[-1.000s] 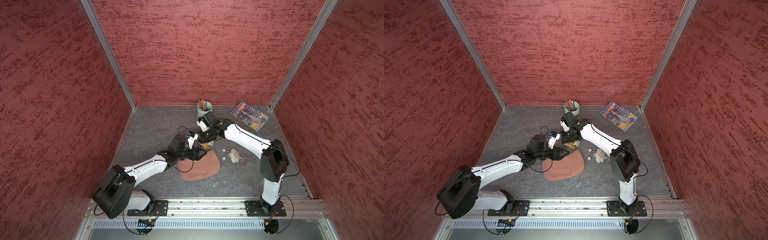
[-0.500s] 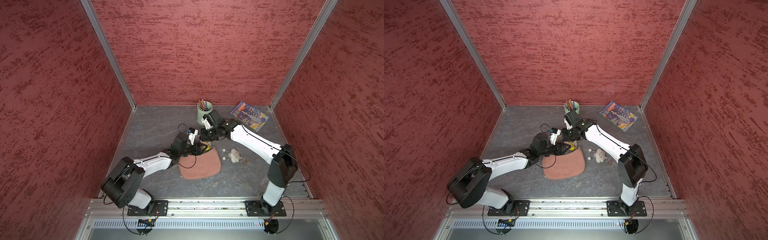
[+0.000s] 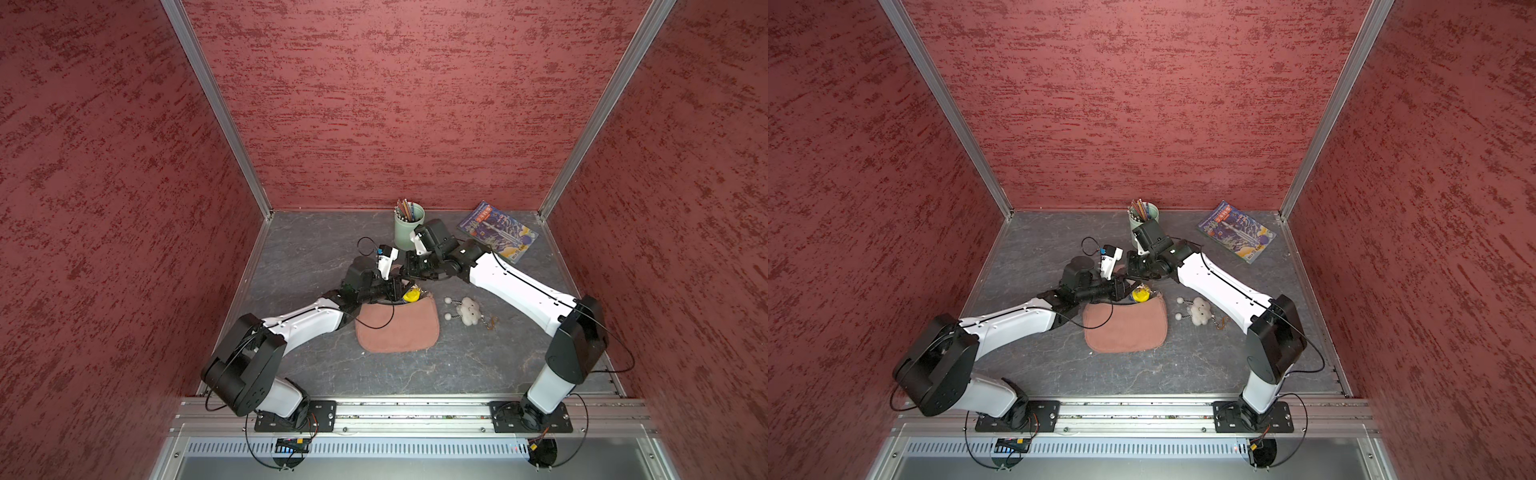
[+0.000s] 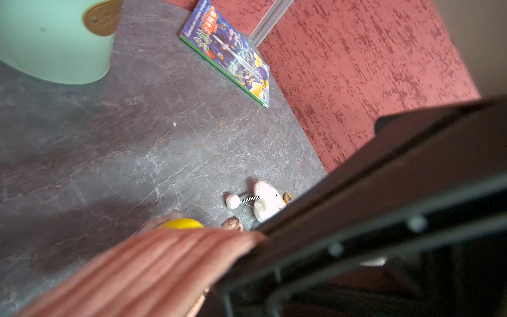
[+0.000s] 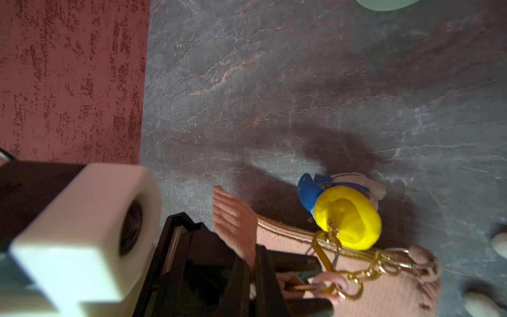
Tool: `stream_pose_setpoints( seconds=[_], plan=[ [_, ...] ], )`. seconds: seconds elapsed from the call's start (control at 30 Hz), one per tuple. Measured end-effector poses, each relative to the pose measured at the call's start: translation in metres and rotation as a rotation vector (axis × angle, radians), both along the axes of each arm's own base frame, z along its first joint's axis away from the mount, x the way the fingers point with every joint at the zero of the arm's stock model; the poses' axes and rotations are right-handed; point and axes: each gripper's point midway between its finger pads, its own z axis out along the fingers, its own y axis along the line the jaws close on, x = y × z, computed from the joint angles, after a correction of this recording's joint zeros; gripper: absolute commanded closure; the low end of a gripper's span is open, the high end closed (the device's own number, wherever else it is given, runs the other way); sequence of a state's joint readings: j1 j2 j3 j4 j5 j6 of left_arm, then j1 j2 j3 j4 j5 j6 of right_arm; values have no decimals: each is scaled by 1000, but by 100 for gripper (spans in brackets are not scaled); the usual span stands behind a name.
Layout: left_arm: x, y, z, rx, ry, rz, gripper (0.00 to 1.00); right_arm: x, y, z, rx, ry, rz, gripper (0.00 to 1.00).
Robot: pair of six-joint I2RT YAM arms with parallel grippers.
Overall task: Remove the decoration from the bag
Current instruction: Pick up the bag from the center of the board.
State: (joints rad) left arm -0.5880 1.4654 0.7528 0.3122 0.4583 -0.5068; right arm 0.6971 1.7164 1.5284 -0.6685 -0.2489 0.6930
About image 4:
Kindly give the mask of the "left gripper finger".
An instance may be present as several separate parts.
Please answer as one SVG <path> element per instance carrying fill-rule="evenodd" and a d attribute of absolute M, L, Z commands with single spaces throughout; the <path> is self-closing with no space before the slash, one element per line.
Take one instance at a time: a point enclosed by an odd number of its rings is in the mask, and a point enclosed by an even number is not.
<path fill-rule="evenodd" d="M 384 116 L 202 316 L 505 316 L 506 97 Z"/>

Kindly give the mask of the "white fluffy sheep charm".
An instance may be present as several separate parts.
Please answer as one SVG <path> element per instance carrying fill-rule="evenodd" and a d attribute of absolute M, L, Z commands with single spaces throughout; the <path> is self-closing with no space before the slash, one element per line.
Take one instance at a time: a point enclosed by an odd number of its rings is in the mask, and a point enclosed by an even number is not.
<path fill-rule="evenodd" d="M 265 181 L 257 181 L 253 187 L 253 195 L 247 198 L 240 198 L 235 194 L 227 195 L 225 198 L 226 206 L 229 209 L 236 209 L 242 204 L 252 202 L 254 217 L 259 223 L 265 223 L 285 209 L 293 200 L 289 193 L 282 195 L 275 187 Z"/>

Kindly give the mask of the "yellow blue plush charm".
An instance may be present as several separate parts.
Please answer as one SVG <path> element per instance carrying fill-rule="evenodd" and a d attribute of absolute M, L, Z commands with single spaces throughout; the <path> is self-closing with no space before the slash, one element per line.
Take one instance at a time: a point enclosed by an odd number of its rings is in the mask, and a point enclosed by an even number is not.
<path fill-rule="evenodd" d="M 190 218 L 179 218 L 163 221 L 162 223 L 158 224 L 155 228 L 186 230 L 186 229 L 201 229 L 203 227 L 204 226 L 197 220 Z"/>

